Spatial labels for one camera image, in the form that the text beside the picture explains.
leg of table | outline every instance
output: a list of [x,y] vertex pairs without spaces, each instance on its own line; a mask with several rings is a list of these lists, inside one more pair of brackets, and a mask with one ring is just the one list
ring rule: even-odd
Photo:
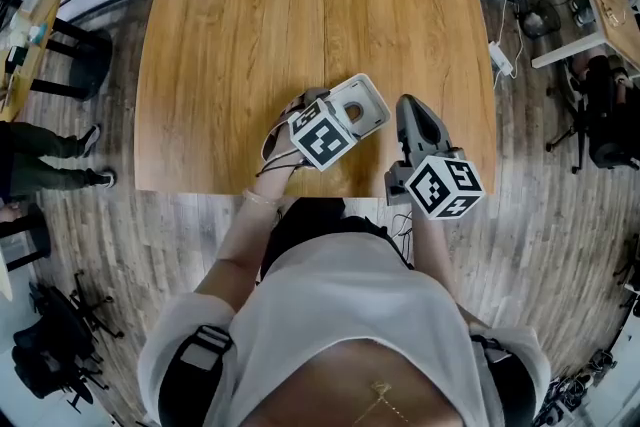
[[16,233],[31,230],[33,228],[41,228],[46,226],[44,218],[39,215],[25,215],[20,219],[16,219],[10,223],[0,223],[0,239],[10,237]]
[[573,43],[569,43],[568,45],[557,48],[556,50],[552,50],[551,52],[547,52],[546,54],[541,55],[540,57],[532,59],[531,66],[533,68],[542,68],[543,66],[547,66],[548,64],[555,63],[556,61],[566,59],[567,57],[579,54],[580,52],[584,52],[585,50],[589,50],[590,48],[597,47],[598,45],[602,45],[603,43],[606,43],[604,36],[599,31],[594,32],[593,34],[589,34],[584,38],[580,38]]
[[58,41],[53,41],[52,39],[47,41],[47,50],[52,50],[53,52],[67,55],[69,57],[73,57],[74,59],[82,59],[82,57],[84,56],[84,54],[77,48],[70,47],[69,45],[65,45],[64,43],[60,43]]
[[70,98],[76,98],[78,100],[84,100],[87,98],[88,91],[79,87],[65,86],[64,84],[57,84],[55,82],[49,82],[48,80],[34,79],[31,85],[32,91],[39,91],[40,93],[48,93],[50,95],[68,96]]
[[55,22],[53,22],[53,30],[56,32],[60,32],[66,36],[71,36],[74,39],[82,43],[86,43],[96,48],[105,48],[110,49],[111,43],[99,36],[91,32],[87,32],[75,25],[71,25],[69,22],[65,22],[64,20],[60,20],[56,18]]
[[49,253],[47,251],[36,251],[35,253],[31,253],[30,255],[23,256],[22,258],[18,258],[13,262],[7,263],[7,270],[9,272],[18,269],[20,267],[24,267],[31,262],[35,262],[36,260],[40,260],[40,258],[47,258]]

shoe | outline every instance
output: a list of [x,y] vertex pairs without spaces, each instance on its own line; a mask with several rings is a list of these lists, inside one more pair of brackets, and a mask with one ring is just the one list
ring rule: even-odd
[[105,169],[104,171],[100,171],[96,173],[103,182],[96,184],[98,187],[104,187],[105,189],[111,189],[116,184],[117,177],[115,171],[111,169]]
[[94,146],[100,139],[100,125],[93,125],[89,131],[80,139],[80,141],[84,141],[84,151],[82,152],[82,157],[88,157],[93,150]]

black strap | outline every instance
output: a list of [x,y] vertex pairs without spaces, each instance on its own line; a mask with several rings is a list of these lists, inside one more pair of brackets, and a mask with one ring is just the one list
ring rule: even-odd
[[[473,335],[471,340],[479,342],[493,382],[500,395],[505,427],[530,427],[536,412],[536,392],[527,368],[520,358],[505,350],[495,339]],[[487,350],[502,351],[505,357],[493,358]]]
[[213,326],[200,326],[180,345],[160,385],[162,427],[202,427],[232,345],[229,334]]

person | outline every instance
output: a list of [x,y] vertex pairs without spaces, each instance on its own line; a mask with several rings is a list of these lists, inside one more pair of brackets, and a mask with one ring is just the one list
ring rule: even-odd
[[0,121],[0,198],[25,196],[42,189],[72,190],[83,187],[113,187],[115,173],[109,169],[56,169],[39,157],[61,159],[86,157],[100,138],[100,126],[93,125],[79,139],[61,137],[29,123]]
[[[272,230],[302,158],[288,130],[273,154],[204,280],[148,334],[148,416],[163,427],[531,425],[549,362],[532,329],[490,329],[456,305],[442,222],[413,205],[413,265],[384,228],[343,218],[342,199],[299,199]],[[500,389],[524,404],[519,423],[493,378],[504,364],[519,371]]]

wooden floor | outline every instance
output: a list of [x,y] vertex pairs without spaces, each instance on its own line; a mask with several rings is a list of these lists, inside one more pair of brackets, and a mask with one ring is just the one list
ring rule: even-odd
[[[84,269],[90,290],[116,299],[105,312],[127,335],[121,341],[98,335],[111,389],[97,395],[127,426],[143,417],[135,372],[145,333],[170,295],[192,290],[202,278],[239,205],[233,197],[134,189],[137,70],[151,2],[129,0],[84,24],[108,29],[115,44],[108,84],[99,97],[82,104],[32,93],[23,115],[61,134],[103,125],[96,155],[65,165],[112,166],[118,185],[38,195],[54,253],[38,262],[36,271],[44,282],[69,292],[73,272]],[[502,3],[482,0],[482,6],[488,36],[496,39]],[[572,36],[564,25],[556,40]],[[513,58],[519,39],[510,8],[502,42]],[[576,141],[545,153],[545,141],[565,130],[569,119],[559,101],[545,95],[556,84],[554,68],[528,65],[533,47],[525,43],[518,77],[502,79],[496,88],[497,193],[460,222],[448,223],[447,231],[461,304],[489,324],[535,327],[560,371],[583,365],[596,348],[607,347],[621,325],[624,311],[618,304],[626,294],[611,275],[623,241],[640,229],[640,173],[596,170],[587,162],[574,176]],[[66,58],[50,56],[42,76],[62,82],[67,66]],[[388,226],[398,211],[377,200],[350,201],[349,208]]]

